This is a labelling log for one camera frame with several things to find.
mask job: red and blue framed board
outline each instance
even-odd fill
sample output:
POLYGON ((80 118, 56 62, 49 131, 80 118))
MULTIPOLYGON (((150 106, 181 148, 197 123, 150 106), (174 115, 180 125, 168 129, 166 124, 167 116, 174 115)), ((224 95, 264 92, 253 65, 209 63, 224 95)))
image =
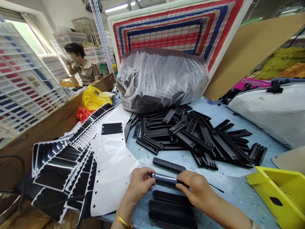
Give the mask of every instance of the red and blue framed board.
POLYGON ((203 54, 211 79, 252 0, 181 0, 108 17, 118 67, 123 55, 152 47, 203 54))

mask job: cardboard sheet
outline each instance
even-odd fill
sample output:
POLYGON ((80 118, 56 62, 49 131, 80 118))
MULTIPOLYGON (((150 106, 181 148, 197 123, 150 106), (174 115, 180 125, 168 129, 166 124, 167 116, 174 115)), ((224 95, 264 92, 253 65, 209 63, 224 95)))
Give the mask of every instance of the cardboard sheet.
POLYGON ((204 96, 212 101, 222 97, 304 24, 305 13, 298 13, 239 27, 204 96))

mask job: woman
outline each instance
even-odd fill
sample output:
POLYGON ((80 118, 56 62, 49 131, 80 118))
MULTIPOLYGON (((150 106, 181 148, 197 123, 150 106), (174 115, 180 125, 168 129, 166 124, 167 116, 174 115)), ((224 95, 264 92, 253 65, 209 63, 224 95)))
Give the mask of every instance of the woman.
POLYGON ((98 69, 95 64, 87 61, 84 56, 84 48, 76 43, 67 44, 64 49, 67 52, 67 65, 70 75, 79 74, 83 87, 87 88, 95 80, 99 79, 98 69))
MULTIPOLYGON (((136 204, 149 189, 153 189, 152 185, 156 184, 156 180, 149 176, 151 173, 155 173, 155 171, 150 168, 133 170, 131 182, 117 210, 111 229, 132 228, 132 215, 136 204)), ((191 204, 222 227, 259 229, 242 211, 218 196, 204 176, 196 172, 184 171, 177 176, 177 179, 192 189, 190 190, 182 184, 176 184, 176 187, 183 191, 191 204)))

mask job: red plastic bag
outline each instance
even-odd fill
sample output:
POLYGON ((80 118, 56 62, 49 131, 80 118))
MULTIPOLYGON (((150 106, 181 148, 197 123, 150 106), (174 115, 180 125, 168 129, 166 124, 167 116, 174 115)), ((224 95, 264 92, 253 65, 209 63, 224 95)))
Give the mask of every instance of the red plastic bag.
POLYGON ((87 108, 79 107, 77 108, 76 117, 83 123, 94 111, 89 111, 87 108))

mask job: hand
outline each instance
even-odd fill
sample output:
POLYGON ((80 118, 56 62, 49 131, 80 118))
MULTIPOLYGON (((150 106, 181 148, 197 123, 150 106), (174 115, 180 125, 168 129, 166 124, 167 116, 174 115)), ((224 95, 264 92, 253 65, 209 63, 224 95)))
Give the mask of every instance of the hand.
POLYGON ((132 179, 125 195, 135 204, 156 184, 156 179, 149 175, 151 173, 155 173, 155 171, 147 167, 133 170, 132 179))
POLYGON ((210 207, 211 201, 217 196, 206 178, 196 172, 183 171, 177 176, 177 179, 190 186, 192 191, 183 184, 176 184, 176 187, 183 191, 191 204, 203 212, 210 207))
POLYGON ((66 65, 71 65, 71 61, 66 59, 66 65))

